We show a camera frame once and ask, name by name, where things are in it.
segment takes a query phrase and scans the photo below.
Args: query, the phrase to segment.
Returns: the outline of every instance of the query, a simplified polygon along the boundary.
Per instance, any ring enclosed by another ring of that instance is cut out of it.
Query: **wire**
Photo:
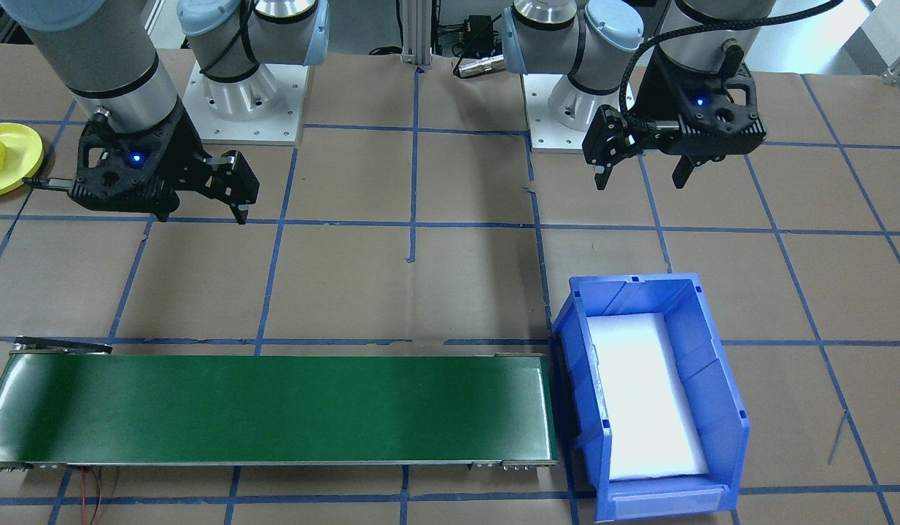
[[[236,30],[236,33],[233,35],[233,38],[230,39],[230,43],[226,44],[226,47],[220,51],[220,54],[217,54],[217,57],[214,58],[213,62],[207,64],[207,67],[202,67],[201,74],[205,74],[210,69],[213,69],[213,66],[216,66],[223,58],[230,52],[230,49],[233,49],[233,46],[236,44],[236,40],[239,40],[239,37],[242,36],[243,30],[246,29],[246,24],[249,23],[249,17],[252,16],[253,11],[256,10],[257,0],[250,0],[249,9],[243,11],[244,4],[239,4],[240,9],[240,18],[239,18],[239,29]]]
[[[802,11],[796,11],[795,13],[790,13],[787,15],[783,15],[780,17],[764,17],[764,19],[753,19],[753,20],[726,20],[721,21],[720,23],[711,23],[706,24],[706,26],[692,26],[692,27],[684,27],[683,29],[677,29],[674,31],[669,31],[667,33],[657,34],[657,36],[648,40],[646,43],[643,43],[641,46],[637,48],[635,54],[631,57],[631,60],[628,61],[628,66],[626,66],[626,70],[622,74],[622,81],[619,83],[619,93],[625,93],[628,88],[628,81],[631,79],[632,71],[635,69],[635,64],[640,60],[641,55],[645,53],[645,51],[649,50],[651,47],[656,46],[656,44],[660,44],[661,42],[671,40],[671,39],[679,39],[681,36],[690,36],[691,34],[700,34],[700,33],[709,33],[710,31],[747,31],[749,29],[754,29],[755,27],[763,27],[763,26],[779,26],[783,23],[791,23],[791,21],[804,20],[810,17],[814,17],[819,15],[820,13],[824,13],[833,7],[841,4],[843,0],[829,0],[826,3],[819,4],[816,7],[810,7],[810,9],[804,9]],[[633,117],[628,113],[628,103],[626,102],[626,97],[619,96],[619,112],[622,113],[623,119],[626,120],[630,127],[640,126],[643,128],[647,128],[647,124],[637,117]]]
[[[395,20],[397,20],[397,39],[404,47],[404,26],[401,25],[401,0],[395,0]]]
[[[401,47],[398,46],[376,47],[376,49],[369,51],[371,55],[395,55],[399,53],[401,53]]]
[[[503,17],[503,14],[499,13],[499,15],[494,17],[494,19],[489,21],[489,23],[487,23],[485,26],[480,27],[479,31],[477,31],[476,34],[473,35],[473,38],[470,39],[469,42],[467,42],[466,47],[463,47],[463,51],[459,54],[459,60],[457,60],[457,65],[453,66],[454,77],[459,77],[459,65],[463,62],[463,57],[466,56],[466,51],[469,51],[470,47],[473,46],[473,43],[476,42],[476,40],[478,40],[480,36],[483,36],[483,33],[486,33],[486,30],[488,28],[492,27],[493,24],[496,23],[497,21],[499,21],[499,19],[502,17]]]
[[[90,474],[93,474],[93,481],[97,484],[97,505],[93,506],[93,516],[90,517],[90,525],[93,525],[94,519],[97,519],[97,511],[100,510],[100,502],[103,502],[103,484],[100,482],[103,478],[103,467],[100,467],[99,474],[91,467]]]
[[[87,525],[87,469],[80,468],[80,522]]]

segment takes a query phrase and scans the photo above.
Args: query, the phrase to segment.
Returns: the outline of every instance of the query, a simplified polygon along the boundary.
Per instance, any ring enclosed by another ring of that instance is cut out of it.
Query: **yellow plate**
[[[6,163],[0,170],[0,195],[23,185],[44,159],[44,144],[36,131],[15,122],[0,122],[0,142],[6,145]]]

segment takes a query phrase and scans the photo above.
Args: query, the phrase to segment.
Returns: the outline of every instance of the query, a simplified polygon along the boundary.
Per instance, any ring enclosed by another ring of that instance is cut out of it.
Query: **red wire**
[[[80,468],[80,522],[87,525],[87,471]]]

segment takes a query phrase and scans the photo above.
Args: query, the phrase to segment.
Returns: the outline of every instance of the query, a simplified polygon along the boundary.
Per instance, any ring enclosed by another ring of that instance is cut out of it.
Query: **blue tape grid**
[[[817,110],[820,111],[821,117],[823,117],[824,122],[826,123],[827,128],[830,130],[830,133],[833,136],[834,143],[833,144],[820,144],[820,143],[799,143],[799,142],[768,142],[768,145],[773,146],[794,146],[794,147],[838,147],[840,152],[843,154],[843,158],[846,160],[847,166],[849,166],[850,173],[853,175],[853,178],[856,180],[856,184],[858,185],[861,194],[863,194],[864,199],[866,199],[867,205],[869,209],[873,213],[874,219],[876,220],[877,226],[879,226],[879,230],[781,230],[777,228],[776,223],[774,222],[773,215],[770,212],[769,207],[767,206],[767,201],[764,199],[764,194],[761,190],[761,186],[757,180],[757,176],[754,173],[753,166],[750,165],[750,160],[745,158],[746,163],[749,166],[751,176],[753,177],[754,184],[756,184],[756,189],[758,190],[759,196],[762,199],[764,209],[766,209],[766,213],[768,215],[768,219],[771,223],[770,229],[763,228],[691,228],[691,227],[674,227],[674,226],[662,226],[659,219],[659,214],[657,210],[656,200],[654,200],[653,192],[651,192],[651,184],[648,177],[647,169],[644,166],[643,160],[639,159],[640,169],[643,173],[643,178],[646,186],[646,190],[648,193],[649,203],[651,205],[651,212],[653,212],[654,218],[654,226],[627,226],[627,225],[580,225],[580,224],[543,224],[540,222],[540,213],[538,207],[538,197],[537,194],[534,194],[533,190],[531,192],[531,200],[532,200],[532,211],[534,214],[534,222],[533,224],[519,224],[519,223],[452,223],[452,222],[417,222],[416,220],[416,166],[417,166],[417,137],[420,133],[462,133],[462,134],[486,134],[487,136],[493,136],[493,134],[507,134],[507,136],[523,136],[526,139],[526,150],[527,150],[527,162],[529,162],[529,180],[533,182],[534,180],[534,171],[533,166],[531,166],[530,162],[530,142],[529,142],[529,134],[524,131],[471,131],[471,130],[454,130],[454,129],[437,129],[437,128],[421,128],[418,126],[418,110],[419,110],[419,75],[423,72],[423,70],[416,70],[414,73],[414,125],[410,128],[408,127],[390,127],[390,126],[350,126],[350,125],[327,125],[327,124],[306,124],[308,128],[329,128],[329,129],[359,129],[359,130],[383,130],[383,131],[406,131],[411,132],[414,136],[414,145],[413,145],[413,176],[412,176],[412,206],[411,206],[411,216],[409,222],[348,222],[348,220],[297,220],[297,219],[287,219],[287,202],[289,202],[289,196],[291,192],[291,186],[294,180],[294,166],[297,157],[297,150],[294,150],[291,159],[291,166],[289,172],[289,180],[287,180],[287,188],[286,194],[284,194],[284,202],[282,205],[282,211],[280,213],[278,220],[272,219],[251,219],[252,223],[263,223],[263,224],[276,224],[276,243],[274,243],[273,256],[271,267],[269,271],[269,279],[266,284],[266,293],[265,300],[263,303],[263,315],[260,318],[260,329],[257,337],[255,339],[174,339],[174,338],[157,338],[157,339],[141,339],[141,338],[123,338],[117,337],[117,326],[119,326],[119,322],[121,319],[121,315],[123,315],[123,309],[128,298],[130,289],[132,287],[132,283],[134,280],[134,276],[136,275],[136,270],[139,265],[139,261],[142,257],[142,253],[144,251],[144,242],[140,242],[138,249],[136,250],[136,258],[133,259],[133,267],[130,271],[129,278],[127,278],[126,286],[123,289],[123,295],[120,297],[120,303],[117,306],[117,313],[114,318],[113,325],[110,328],[109,337],[102,338],[77,338],[73,339],[82,340],[85,342],[105,342],[105,343],[159,343],[159,345],[163,345],[164,343],[170,343],[170,345],[180,345],[181,343],[213,343],[213,345],[239,345],[240,343],[244,343],[244,345],[253,345],[255,347],[256,355],[259,355],[261,348],[263,345],[368,345],[368,343],[374,343],[374,345],[389,345],[389,343],[401,343],[401,342],[410,342],[407,339],[286,339],[286,338],[266,338],[264,337],[264,325],[267,320],[268,309],[271,302],[272,295],[272,286],[274,282],[274,270],[276,270],[277,266],[277,257],[280,248],[281,239],[283,236],[283,230],[285,225],[289,224],[327,224],[327,225],[347,225],[347,226],[394,226],[394,227],[407,227],[411,231],[411,249],[409,253],[409,262],[414,260],[414,237],[416,237],[416,229],[418,227],[424,228],[441,228],[441,227],[476,227],[476,228],[533,228],[536,233],[537,245],[538,245],[538,256],[540,262],[540,278],[543,282],[543,296],[544,303],[546,304],[546,318],[548,322],[548,326],[550,326],[551,321],[551,310],[550,310],[550,302],[547,290],[547,278],[546,278],[546,264],[544,263],[544,253],[543,253],[543,230],[557,230],[557,229],[591,229],[591,230],[653,230],[657,233],[657,236],[661,242],[661,248],[664,253],[664,259],[667,261],[670,269],[670,256],[669,252],[667,252],[667,246],[664,242],[664,232],[668,230],[672,230],[673,232],[737,232],[737,233],[773,233],[777,237],[777,242],[779,242],[779,246],[781,252],[783,253],[784,260],[787,263],[788,269],[791,273],[791,279],[794,280],[794,286],[797,289],[798,295],[800,295],[801,303],[804,306],[804,312],[807,314],[807,320],[810,322],[810,326],[813,329],[815,340],[726,340],[724,343],[728,346],[817,346],[821,350],[821,355],[823,355],[824,361],[826,361],[827,369],[830,373],[830,378],[833,381],[834,388],[836,388],[837,396],[842,403],[843,408],[847,408],[847,403],[845,400],[845,396],[843,395],[840,385],[838,384],[838,380],[836,377],[836,373],[834,373],[834,369],[832,367],[832,363],[829,361],[828,354],[826,353],[827,346],[900,346],[900,341],[866,341],[866,340],[824,340],[820,337],[819,331],[816,328],[816,324],[812,318],[812,314],[810,312],[809,303],[807,303],[806,297],[804,296],[803,290],[800,287],[799,280],[796,276],[796,271],[794,271],[794,267],[791,264],[790,257],[787,253],[786,246],[784,246],[783,240],[781,239],[781,235],[784,233],[794,233],[794,235],[828,235],[828,236],[884,236],[887,239],[887,242],[891,246],[891,250],[893,250],[894,256],[900,263],[900,253],[898,252],[896,245],[894,245],[893,237],[900,236],[900,230],[887,230],[884,226],[884,223],[880,219],[877,210],[874,208],[874,205],[868,196],[866,189],[864,189],[863,183],[859,179],[859,176],[854,168],[853,164],[850,162],[849,156],[847,156],[846,149],[900,149],[900,146],[888,146],[888,145],[872,145],[872,144],[843,144],[838,139],[836,132],[834,132],[832,124],[829,122],[826,113],[823,111],[823,107],[821,107],[819,100],[816,98],[813,93],[813,89],[811,89],[809,81],[807,81],[806,77],[802,77],[804,80],[804,85],[806,85],[807,90],[810,92],[810,96],[814,101],[814,104],[817,106]],[[63,129],[67,125],[80,125],[83,124],[83,120],[71,120],[72,113],[74,111],[74,104],[72,103],[69,107],[66,116],[62,120],[13,120],[13,119],[0,119],[0,122],[17,122],[17,123],[25,123],[25,124],[47,124],[47,125],[57,125],[59,126],[59,130],[56,135],[53,137],[53,142],[51,142],[51,147],[49,149],[49,153],[53,152],[54,147],[57,146],[58,140],[62,136]],[[6,235],[4,236],[3,242],[0,245],[0,258],[6,249],[7,244],[9,243],[9,239],[12,235],[12,232],[19,222],[19,220],[85,220],[89,222],[90,220],[100,220],[100,222],[146,222],[146,229],[144,229],[144,235],[149,236],[151,227],[152,227],[152,219],[144,218],[144,217],[121,217],[121,216],[47,216],[47,215],[29,215],[23,216],[21,212],[23,212],[24,206],[28,203],[29,195],[26,196],[26,199],[23,201],[23,205],[20,206],[20,210],[15,215],[10,214],[0,214],[0,219],[10,219],[12,220],[12,224],[9,227]],[[200,223],[233,223],[232,219],[228,218],[173,218],[172,222],[200,222]],[[11,340],[11,336],[0,336],[0,340]],[[542,346],[547,345],[547,343],[552,343],[546,339],[452,339],[444,342],[446,345],[533,345],[533,346]],[[561,443],[567,446],[569,449],[570,444],[570,436],[569,433],[565,432],[564,424],[562,422],[563,415],[566,414],[564,410],[570,409],[569,398],[564,396],[564,389],[561,386],[561,371],[560,364],[558,362],[559,349],[557,348],[555,343],[552,343],[552,359],[554,369],[554,382],[556,382],[556,412],[559,413],[557,416],[557,433],[561,439]],[[888,523],[893,523],[893,518],[891,518],[890,509],[887,506],[886,499],[884,498],[884,493],[886,492],[900,492],[900,485],[880,485],[877,482],[877,476],[874,475],[874,469],[868,459],[866,449],[864,449],[864,445],[861,442],[861,436],[859,435],[857,426],[854,424],[853,417],[850,414],[850,426],[851,432],[853,432],[853,436],[856,439],[856,444],[859,448],[861,455],[863,456],[864,461],[866,462],[866,467],[869,475],[872,479],[871,485],[846,485],[846,486],[758,486],[758,488],[743,488],[741,493],[747,495],[760,495],[760,494],[801,494],[801,493],[849,493],[849,492],[874,492],[877,497],[879,497],[881,502],[882,510],[885,513]],[[453,494],[426,494],[419,496],[409,496],[408,495],[408,485],[410,482],[410,474],[409,468],[407,465],[403,466],[403,481],[401,481],[401,491],[399,494],[395,495],[350,495],[350,496],[340,496],[340,495],[287,495],[287,496],[244,496],[237,497],[236,492],[239,484],[239,478],[241,474],[240,467],[234,467],[233,469],[233,478],[231,478],[230,482],[230,493],[228,496],[214,496],[214,497],[176,497],[176,498],[143,498],[143,497],[117,497],[112,499],[106,499],[104,501],[105,505],[199,505],[204,504],[216,504],[216,505],[227,505],[226,515],[225,515],[225,524],[229,524],[233,520],[233,508],[236,504],[279,504],[280,502],[399,502],[401,505],[400,511],[400,525],[406,525],[407,522],[407,504],[408,502],[426,502],[426,501],[497,501],[497,499],[568,499],[570,501],[570,512],[571,518],[573,518],[573,523],[576,525],[579,521],[577,514],[577,499],[590,499],[594,498],[594,492],[590,491],[576,491],[574,483],[573,483],[573,466],[571,466],[570,456],[569,454],[564,457],[565,468],[567,469],[567,491],[553,491],[553,492],[491,492],[491,493],[453,493]],[[63,505],[80,505],[79,498],[71,498],[64,497],[64,494],[67,492],[67,488],[70,484],[71,475],[73,469],[68,468],[63,474],[62,481],[60,482],[57,494],[53,498],[0,498],[0,505],[51,505],[51,514],[49,519],[49,525],[54,525],[57,522],[58,514],[60,508]],[[96,502],[96,499],[90,498],[89,502],[93,504]],[[737,513],[733,511],[732,518],[734,523],[739,523],[739,516]]]
[[[767,205],[767,199],[764,198],[764,192],[761,189],[761,183],[758,182],[758,176],[756,175],[756,171],[754,171],[754,166],[751,165],[751,160],[747,155],[744,156],[745,163],[748,166],[749,174],[751,175],[751,181],[754,183],[754,187],[758,190],[758,196],[761,199],[762,206],[764,207],[764,213],[767,214],[768,222],[771,223],[771,227],[776,229],[777,224],[774,220],[774,215],[771,213],[770,206]],[[826,346],[823,345],[823,339],[820,337],[820,331],[817,328],[816,322],[813,319],[813,313],[810,310],[810,304],[807,302],[807,296],[804,295],[803,289],[800,287],[800,280],[797,278],[796,270],[794,270],[794,264],[791,262],[790,254],[787,253],[787,246],[784,245],[783,237],[780,233],[775,233],[775,237],[777,239],[777,245],[780,247],[780,253],[784,258],[784,262],[787,265],[787,270],[790,272],[791,280],[794,282],[794,289],[796,289],[797,295],[800,297],[800,303],[803,305],[804,313],[807,316],[807,321],[810,323],[810,329],[813,331],[813,337],[817,341],[817,347],[820,349],[821,356],[823,356],[823,361],[826,363],[826,369],[829,373],[829,378],[833,382],[833,387],[836,389],[836,395],[839,398],[839,403],[842,405],[844,410],[849,411],[849,405],[846,402],[845,395],[842,393],[842,388],[839,385],[839,380],[836,375],[836,371],[833,369],[832,362],[830,362],[829,355],[826,353]],[[864,443],[861,442],[861,435],[858,432],[858,427],[856,426],[856,422],[853,418],[853,413],[850,411],[847,412],[847,422],[849,423],[849,427],[851,429],[851,433],[853,433],[854,438],[856,439],[856,445],[859,448],[859,452],[861,453],[861,459],[863,459],[864,464],[866,465],[866,469],[868,471],[868,476],[872,481],[872,488],[874,492],[877,493],[877,498],[881,504],[881,510],[884,512],[885,518],[887,518],[888,524],[893,525],[893,518],[891,518],[891,511],[888,507],[887,499],[884,498],[883,492],[881,492],[881,488],[879,484],[877,484],[877,476],[874,474],[874,468],[871,464],[871,459],[868,458],[868,453],[864,448]]]

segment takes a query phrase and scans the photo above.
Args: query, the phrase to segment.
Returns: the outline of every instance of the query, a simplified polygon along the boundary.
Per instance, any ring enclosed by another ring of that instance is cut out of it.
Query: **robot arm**
[[[802,20],[840,4],[767,17],[774,0],[674,0],[658,36],[636,51],[622,77],[628,83],[637,59],[657,44],[635,106],[601,106],[583,153],[603,190],[613,167],[646,149],[680,156],[673,182],[683,188],[694,168],[750,153],[767,130],[757,106],[756,84],[743,60],[761,26]]]
[[[66,192],[86,209],[151,213],[161,222],[179,206],[177,192],[193,190],[226,203],[237,222],[246,222],[259,180],[237,150],[213,158],[203,149],[133,3],[1,3],[89,116],[76,177],[26,182]],[[251,80],[270,74],[256,75],[261,63],[326,57],[326,0],[183,0],[179,11],[216,86],[214,110],[238,120],[272,106],[269,87]]]
[[[620,0],[514,0],[504,21],[505,68],[564,74],[548,106],[558,122],[586,132],[583,153],[603,190],[613,167],[644,152],[680,156],[674,184],[694,168],[752,152],[767,135],[756,84],[743,63],[761,26],[802,20],[840,4],[768,17],[775,0],[671,0],[660,34],[641,43],[643,23]],[[626,87],[641,55],[657,46],[637,100]],[[499,57],[461,77],[498,70]]]

